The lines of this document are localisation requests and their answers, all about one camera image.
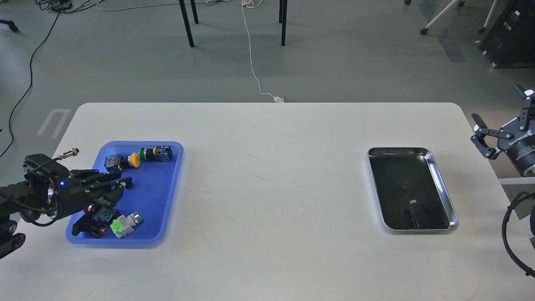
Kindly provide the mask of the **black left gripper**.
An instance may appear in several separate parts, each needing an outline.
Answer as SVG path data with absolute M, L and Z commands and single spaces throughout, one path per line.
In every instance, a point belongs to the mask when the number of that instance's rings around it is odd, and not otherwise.
M 86 213 L 96 213 L 101 207 L 114 208 L 123 197 L 125 189 L 132 187 L 132 177 L 122 178 L 122 171 L 103 172 L 99 169 L 75 169 L 70 177 L 53 177 L 56 186 L 57 210 L 54 219 L 59 220 L 86 208 Z M 111 186 L 96 187 L 100 184 Z

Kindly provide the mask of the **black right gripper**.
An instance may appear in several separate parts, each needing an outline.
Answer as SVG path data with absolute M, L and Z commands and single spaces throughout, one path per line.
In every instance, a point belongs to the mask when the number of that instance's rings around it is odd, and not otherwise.
M 532 117 L 534 90 L 524 89 L 516 83 L 513 87 L 524 101 L 519 118 L 507 122 L 499 131 L 488 128 L 479 114 L 471 114 L 476 123 L 471 141 L 484 158 L 495 160 L 500 153 L 504 152 L 522 177 L 533 177 L 535 171 L 535 122 Z M 497 138 L 495 148 L 487 144 L 485 141 L 487 136 Z

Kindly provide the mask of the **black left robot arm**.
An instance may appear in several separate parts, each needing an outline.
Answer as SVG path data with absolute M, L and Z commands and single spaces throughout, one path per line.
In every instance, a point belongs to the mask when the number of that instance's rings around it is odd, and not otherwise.
M 12 214 L 19 214 L 23 221 L 41 226 L 42 215 L 52 223 L 78 212 L 82 217 L 72 227 L 72 235 L 81 232 L 101 237 L 112 222 L 113 210 L 123 197 L 124 190 L 132 187 L 131 177 L 122 177 L 120 170 L 101 173 L 97 169 L 68 170 L 60 160 L 78 155 L 79 150 L 69 151 L 50 158 L 44 154 L 25 157 L 25 180 L 3 186 L 1 194 L 1 257 L 4 258 L 23 246 L 25 234 L 16 233 L 17 222 Z

